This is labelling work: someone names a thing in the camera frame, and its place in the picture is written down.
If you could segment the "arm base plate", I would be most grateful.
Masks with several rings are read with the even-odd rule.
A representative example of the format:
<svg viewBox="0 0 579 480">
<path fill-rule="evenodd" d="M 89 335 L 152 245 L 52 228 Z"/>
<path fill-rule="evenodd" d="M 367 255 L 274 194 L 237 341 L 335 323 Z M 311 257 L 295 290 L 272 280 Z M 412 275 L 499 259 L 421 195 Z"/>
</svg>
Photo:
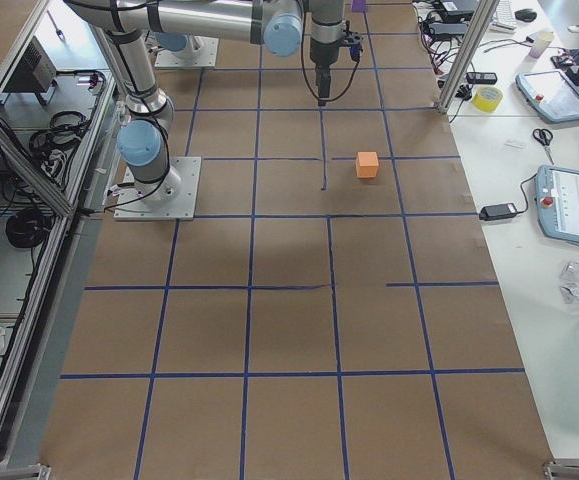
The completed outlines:
<svg viewBox="0 0 579 480">
<path fill-rule="evenodd" d="M 194 217 L 202 160 L 200 157 L 172 157 L 170 172 L 158 190 L 135 185 L 133 174 L 125 168 L 123 181 L 131 186 L 120 191 L 119 207 L 114 209 L 116 221 L 192 220 Z"/>
<path fill-rule="evenodd" d="M 214 68 L 218 46 L 217 38 L 202 36 L 188 36 L 185 48 L 182 50 L 171 50 L 160 45 L 155 68 L 160 70 Z"/>
</svg>

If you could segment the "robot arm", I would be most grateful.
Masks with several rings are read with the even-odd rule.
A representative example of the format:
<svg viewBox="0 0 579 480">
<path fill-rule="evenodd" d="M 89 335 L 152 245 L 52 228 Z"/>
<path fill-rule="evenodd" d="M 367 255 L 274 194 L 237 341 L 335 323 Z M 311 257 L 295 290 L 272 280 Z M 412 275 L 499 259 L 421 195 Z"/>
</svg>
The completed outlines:
<svg viewBox="0 0 579 480">
<path fill-rule="evenodd" d="M 194 35 L 156 32 L 158 44 L 165 50 L 180 58 L 191 58 L 204 48 L 203 40 Z"/>
<path fill-rule="evenodd" d="M 130 200 L 112 206 L 123 220 L 190 219 L 197 180 L 186 172 L 197 160 L 173 158 L 169 148 L 174 107 L 157 83 L 143 37 L 146 30 L 190 40 L 210 37 L 263 45 L 272 54 L 303 51 L 304 23 L 311 23 L 310 59 L 319 105 L 331 101 L 331 67 L 353 35 L 342 1 L 70 1 L 68 7 L 100 30 L 100 47 L 111 58 L 124 88 L 127 121 L 117 149 L 134 180 Z"/>
</svg>

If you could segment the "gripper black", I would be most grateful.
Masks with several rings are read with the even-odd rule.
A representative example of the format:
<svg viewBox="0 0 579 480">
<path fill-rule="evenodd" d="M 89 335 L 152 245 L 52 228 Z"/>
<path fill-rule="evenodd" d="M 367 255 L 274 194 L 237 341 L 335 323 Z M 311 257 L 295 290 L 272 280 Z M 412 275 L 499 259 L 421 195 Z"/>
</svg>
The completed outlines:
<svg viewBox="0 0 579 480">
<path fill-rule="evenodd" d="M 326 105 L 330 97 L 331 71 L 327 65 L 317 65 L 315 67 L 316 87 L 319 105 Z"/>
</svg>

